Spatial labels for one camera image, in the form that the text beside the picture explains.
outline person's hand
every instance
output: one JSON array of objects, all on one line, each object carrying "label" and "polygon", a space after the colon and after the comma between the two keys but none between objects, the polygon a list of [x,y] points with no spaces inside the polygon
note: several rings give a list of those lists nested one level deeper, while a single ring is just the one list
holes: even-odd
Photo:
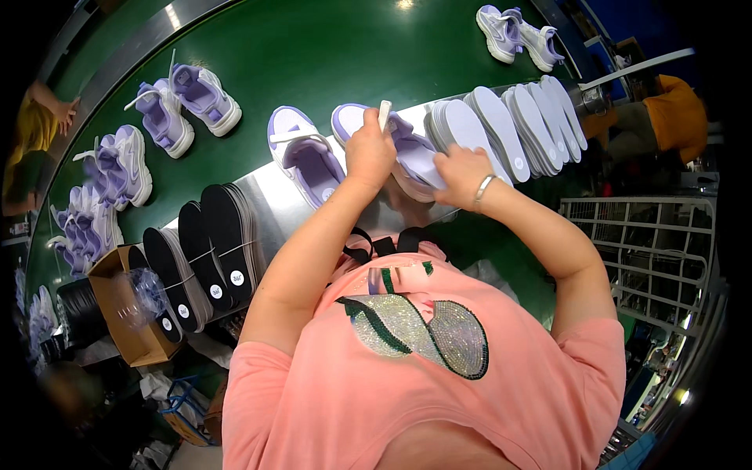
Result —
[{"label": "person's hand", "polygon": [[347,178],[380,190],[397,159],[392,135],[382,134],[378,126],[378,109],[369,108],[363,114],[363,127],[353,134],[344,149]]},{"label": "person's hand", "polygon": [[57,118],[60,135],[68,135],[68,130],[73,125],[73,116],[76,115],[76,108],[78,108],[80,100],[81,98],[79,97],[70,103],[58,102],[55,107],[53,114]]},{"label": "person's hand", "polygon": [[433,157],[438,173],[447,184],[447,189],[436,190],[433,196],[442,205],[453,205],[466,211],[474,211],[475,195],[489,174],[493,174],[491,161],[486,151],[475,151],[457,144],[447,149],[449,155],[437,153]]}]

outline rhinestone embellishment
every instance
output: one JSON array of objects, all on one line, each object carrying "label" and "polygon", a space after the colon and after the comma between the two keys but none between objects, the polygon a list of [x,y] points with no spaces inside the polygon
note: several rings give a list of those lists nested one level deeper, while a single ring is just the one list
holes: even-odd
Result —
[{"label": "rhinestone embellishment", "polygon": [[469,380],[488,370],[486,333],[465,306],[434,301],[433,318],[426,323],[406,297],[398,294],[344,296],[358,339],[375,353],[403,357],[416,353]]}]

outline pink t-shirt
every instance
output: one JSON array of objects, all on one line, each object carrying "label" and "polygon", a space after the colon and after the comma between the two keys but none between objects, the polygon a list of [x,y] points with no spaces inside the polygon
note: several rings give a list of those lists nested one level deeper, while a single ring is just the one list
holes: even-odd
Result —
[{"label": "pink t-shirt", "polygon": [[[224,469],[374,468],[392,439],[429,420],[475,429],[523,470],[595,468],[624,393],[622,326],[587,320],[552,338],[443,259],[423,249],[341,273],[294,357],[240,344]],[[374,267],[409,294],[373,295],[371,282],[369,295]]]}]

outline silver bracelet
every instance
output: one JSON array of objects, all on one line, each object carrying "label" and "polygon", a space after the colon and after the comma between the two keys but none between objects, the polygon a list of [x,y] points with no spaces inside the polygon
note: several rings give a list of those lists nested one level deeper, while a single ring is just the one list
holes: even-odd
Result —
[{"label": "silver bracelet", "polygon": [[478,214],[481,213],[481,198],[483,197],[483,193],[485,193],[486,188],[488,187],[488,184],[495,178],[495,174],[489,174],[486,176],[486,179],[483,180],[483,183],[481,183],[481,186],[478,187],[478,192],[475,193],[475,200],[473,201],[473,208],[475,209],[475,212]]}]

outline yellow shirt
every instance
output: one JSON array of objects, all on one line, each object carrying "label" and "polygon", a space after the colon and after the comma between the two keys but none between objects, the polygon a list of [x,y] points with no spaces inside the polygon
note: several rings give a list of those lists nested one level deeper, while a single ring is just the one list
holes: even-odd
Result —
[{"label": "yellow shirt", "polygon": [[708,118],[700,98],[680,78],[659,75],[665,93],[642,100],[658,141],[665,152],[679,150],[681,161],[697,158],[708,143]]},{"label": "yellow shirt", "polygon": [[5,178],[2,193],[6,194],[13,182],[14,167],[24,155],[34,150],[47,151],[57,132],[57,118],[44,106],[29,98],[23,97],[21,107],[16,118],[14,130],[13,150],[5,163]]}]

